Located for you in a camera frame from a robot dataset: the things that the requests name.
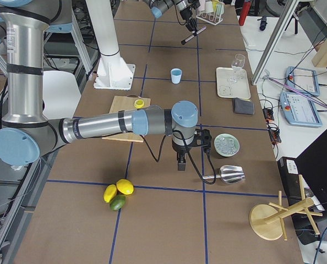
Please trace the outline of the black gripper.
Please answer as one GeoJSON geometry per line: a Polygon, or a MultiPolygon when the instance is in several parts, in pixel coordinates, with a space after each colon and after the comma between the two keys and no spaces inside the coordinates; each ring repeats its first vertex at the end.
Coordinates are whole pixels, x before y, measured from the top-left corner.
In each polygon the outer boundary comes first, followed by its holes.
{"type": "Polygon", "coordinates": [[[188,135],[180,130],[173,130],[172,147],[177,154],[178,171],[185,171],[186,154],[194,147],[202,147],[204,153],[210,159],[211,140],[212,137],[208,129],[195,129],[188,135]]]}
{"type": "Polygon", "coordinates": [[[193,19],[193,12],[190,8],[184,8],[179,11],[183,20],[185,20],[185,26],[190,32],[197,32],[197,23],[193,19]]]}

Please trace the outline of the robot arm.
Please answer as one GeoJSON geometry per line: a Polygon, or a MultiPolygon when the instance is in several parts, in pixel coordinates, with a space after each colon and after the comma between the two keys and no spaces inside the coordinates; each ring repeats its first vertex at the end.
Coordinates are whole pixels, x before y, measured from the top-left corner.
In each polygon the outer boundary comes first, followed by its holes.
{"type": "Polygon", "coordinates": [[[171,7],[175,7],[176,11],[179,12],[181,18],[184,20],[184,23],[179,23],[184,25],[188,31],[192,33],[197,33],[197,22],[193,18],[193,9],[200,7],[199,1],[191,0],[145,0],[153,16],[158,19],[171,7]]]}
{"type": "Polygon", "coordinates": [[[75,140],[133,133],[172,139],[179,170],[193,147],[209,147],[210,133],[197,128],[198,110],[189,101],[170,109],[148,106],[95,117],[75,117],[80,100],[67,72],[43,77],[45,32],[73,31],[71,1],[0,1],[7,26],[8,112],[0,128],[0,159],[24,166],[75,140]]]}

